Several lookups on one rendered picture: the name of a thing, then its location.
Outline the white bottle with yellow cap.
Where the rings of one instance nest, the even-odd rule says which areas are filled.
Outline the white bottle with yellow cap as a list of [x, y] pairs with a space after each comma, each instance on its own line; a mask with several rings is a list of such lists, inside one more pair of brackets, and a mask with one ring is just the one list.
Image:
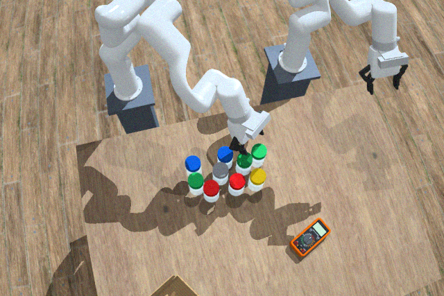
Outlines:
[[[262, 189], [266, 179], [266, 173], [260, 168], [254, 169], [248, 180], [248, 187], [251, 191], [259, 191]], [[259, 186], [257, 186], [259, 185]]]

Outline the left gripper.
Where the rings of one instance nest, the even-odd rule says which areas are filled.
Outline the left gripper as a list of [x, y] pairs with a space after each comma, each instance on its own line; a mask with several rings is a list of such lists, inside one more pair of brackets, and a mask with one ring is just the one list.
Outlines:
[[[363, 78], [365, 82], [367, 82], [367, 90], [368, 92], [370, 92], [371, 95], [373, 95], [373, 81], [376, 78], [393, 76], [393, 86], [395, 87], [395, 89], [398, 89], [400, 85], [400, 79], [408, 67], [408, 65], [406, 64], [400, 65], [402, 66], [402, 68], [398, 66], [380, 69], [380, 67], [377, 65], [377, 57], [381, 57], [381, 54], [377, 49], [373, 48], [373, 45], [370, 45], [368, 51], [367, 66], [359, 72], [359, 75]], [[370, 73], [365, 76], [367, 72]]]

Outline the white bottle with red cap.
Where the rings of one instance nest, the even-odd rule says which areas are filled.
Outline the white bottle with red cap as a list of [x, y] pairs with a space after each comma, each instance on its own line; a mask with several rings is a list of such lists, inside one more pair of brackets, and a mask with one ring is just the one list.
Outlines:
[[231, 175], [228, 191], [233, 196], [238, 196], [243, 193], [244, 184], [246, 182], [245, 177], [241, 173], [235, 173]]
[[206, 181], [203, 185], [203, 190], [206, 201], [216, 202], [219, 199], [219, 184], [215, 180]]

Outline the orange digital multimeter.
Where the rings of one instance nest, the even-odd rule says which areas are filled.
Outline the orange digital multimeter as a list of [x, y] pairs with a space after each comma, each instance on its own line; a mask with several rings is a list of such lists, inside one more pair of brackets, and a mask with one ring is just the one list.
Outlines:
[[329, 233], [330, 228], [321, 218], [317, 218], [312, 224], [297, 235], [289, 245], [300, 257], [305, 256], [318, 245]]

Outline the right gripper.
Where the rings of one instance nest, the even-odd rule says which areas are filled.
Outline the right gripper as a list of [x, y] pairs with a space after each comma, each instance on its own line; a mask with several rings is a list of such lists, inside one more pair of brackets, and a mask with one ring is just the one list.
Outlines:
[[[239, 151], [242, 155], [248, 155], [246, 149], [244, 148], [244, 144], [250, 139], [246, 136], [245, 131], [247, 131], [248, 128], [232, 123], [228, 119], [228, 129], [230, 132], [230, 136], [232, 137], [232, 142], [230, 144], [229, 149], [233, 151]], [[239, 145], [239, 143], [241, 145]]]

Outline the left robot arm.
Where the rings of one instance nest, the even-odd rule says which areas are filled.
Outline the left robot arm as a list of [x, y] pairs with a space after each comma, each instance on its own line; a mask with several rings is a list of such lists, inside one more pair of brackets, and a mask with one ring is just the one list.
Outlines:
[[[330, 5], [349, 26], [358, 26], [372, 18], [372, 45], [382, 57], [377, 58], [380, 69], [409, 63], [409, 56], [397, 48], [397, 9], [383, 0], [288, 0], [293, 8], [312, 6], [294, 12], [289, 18], [289, 33], [284, 50], [279, 55], [280, 66], [290, 73], [299, 73], [307, 65], [306, 54], [310, 33], [331, 21]], [[330, 5], [329, 5], [330, 2]], [[282, 56], [283, 55], [283, 56]], [[303, 63], [304, 62], [304, 63]]]

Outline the brown cardboard box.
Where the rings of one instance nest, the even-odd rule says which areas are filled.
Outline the brown cardboard box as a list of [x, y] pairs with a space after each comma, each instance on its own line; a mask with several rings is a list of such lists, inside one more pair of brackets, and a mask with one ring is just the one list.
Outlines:
[[170, 276], [149, 296], [200, 296], [180, 275]]

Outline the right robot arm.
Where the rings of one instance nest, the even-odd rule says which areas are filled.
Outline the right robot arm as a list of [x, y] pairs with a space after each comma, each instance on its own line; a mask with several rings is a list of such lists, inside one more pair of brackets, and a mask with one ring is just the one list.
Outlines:
[[103, 43], [99, 55], [114, 82], [115, 96], [131, 101], [142, 92], [142, 81], [127, 56], [142, 36], [166, 60], [175, 92], [192, 110], [205, 113], [219, 98], [229, 121], [248, 128], [246, 136], [254, 140], [271, 116], [251, 110], [250, 99], [237, 79], [210, 69], [192, 90], [187, 84], [191, 45], [173, 25], [181, 13], [176, 0], [114, 0], [96, 8], [94, 16]]

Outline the white bottle with blue cap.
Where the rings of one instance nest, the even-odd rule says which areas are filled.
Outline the white bottle with blue cap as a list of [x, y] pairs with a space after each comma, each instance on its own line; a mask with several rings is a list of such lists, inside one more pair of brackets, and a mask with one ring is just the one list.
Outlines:
[[197, 173], [202, 174], [200, 159], [195, 155], [191, 155], [191, 156], [188, 156], [188, 158], [186, 158], [185, 166], [186, 166], [186, 172], [187, 172], [188, 177], [193, 172], [197, 172]]
[[217, 162], [224, 162], [230, 169], [232, 166], [233, 151], [228, 146], [223, 146], [218, 150]]

